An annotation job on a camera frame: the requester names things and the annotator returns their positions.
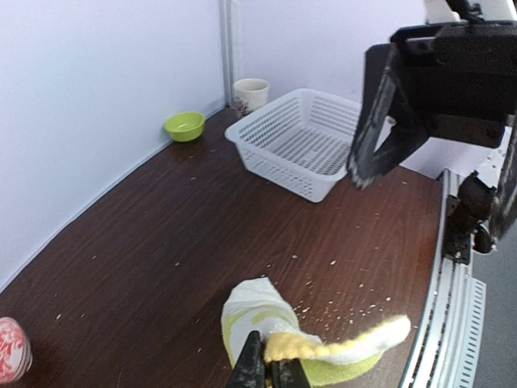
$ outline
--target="wood grain surface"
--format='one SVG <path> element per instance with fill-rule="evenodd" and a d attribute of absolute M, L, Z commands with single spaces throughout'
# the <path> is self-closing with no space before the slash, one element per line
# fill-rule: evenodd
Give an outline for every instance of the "wood grain surface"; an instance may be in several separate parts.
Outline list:
<path fill-rule="evenodd" d="M 0 295 L 32 339 L 13 387 L 222 387 L 221 311 L 269 276 L 307 332 L 353 337 L 394 314 L 417 326 L 431 275 L 439 182 L 397 168 L 320 204 L 246 172 L 224 130 L 173 144 L 61 232 Z M 395 388 L 414 339 L 345 387 Z"/>

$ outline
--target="green bowl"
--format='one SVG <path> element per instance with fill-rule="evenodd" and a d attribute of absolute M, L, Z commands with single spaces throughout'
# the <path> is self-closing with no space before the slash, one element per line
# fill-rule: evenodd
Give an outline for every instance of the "green bowl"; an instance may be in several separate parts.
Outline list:
<path fill-rule="evenodd" d="M 204 116 L 198 112 L 180 113 L 167 120 L 164 129 L 174 141 L 192 141 L 203 134 Z"/>

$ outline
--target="laundry basket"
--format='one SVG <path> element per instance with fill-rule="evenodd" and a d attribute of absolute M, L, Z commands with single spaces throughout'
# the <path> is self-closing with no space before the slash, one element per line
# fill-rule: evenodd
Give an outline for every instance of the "laundry basket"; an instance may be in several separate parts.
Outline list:
<path fill-rule="evenodd" d="M 312 202 L 345 172 L 360 104 L 310 89 L 292 91 L 226 130 L 248 171 Z"/>

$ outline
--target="floor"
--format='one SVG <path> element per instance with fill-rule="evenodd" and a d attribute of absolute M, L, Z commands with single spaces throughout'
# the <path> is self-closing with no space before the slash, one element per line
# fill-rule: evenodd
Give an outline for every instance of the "floor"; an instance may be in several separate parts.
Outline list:
<path fill-rule="evenodd" d="M 474 388 L 517 382 L 517 227 L 490 256 L 477 256 L 474 276 L 487 284 L 485 325 Z"/>
<path fill-rule="evenodd" d="M 418 325 L 440 183 L 397 168 L 363 192 L 345 180 L 310 204 L 244 170 L 224 139 L 235 120 L 224 111 L 202 140 L 147 162 L 0 295 L 2 314 L 34 345 L 32 369 L 13 387 L 224 386 L 222 306 L 238 282 L 260 276 L 310 306 L 301 327 L 327 341 L 394 314 Z M 342 386 L 397 387 L 414 335 Z"/>

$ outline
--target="white wall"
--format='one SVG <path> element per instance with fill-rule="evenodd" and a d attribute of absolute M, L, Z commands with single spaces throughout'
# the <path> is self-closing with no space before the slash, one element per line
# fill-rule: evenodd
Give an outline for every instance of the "white wall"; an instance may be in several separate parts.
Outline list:
<path fill-rule="evenodd" d="M 3 0 L 0 289 L 168 139 L 224 104 L 217 0 Z"/>
<path fill-rule="evenodd" d="M 362 99 L 364 51 L 422 24 L 423 0 L 232 0 L 236 78 L 271 82 L 271 97 L 308 87 Z M 431 139 L 403 165 L 467 175 L 487 149 Z"/>

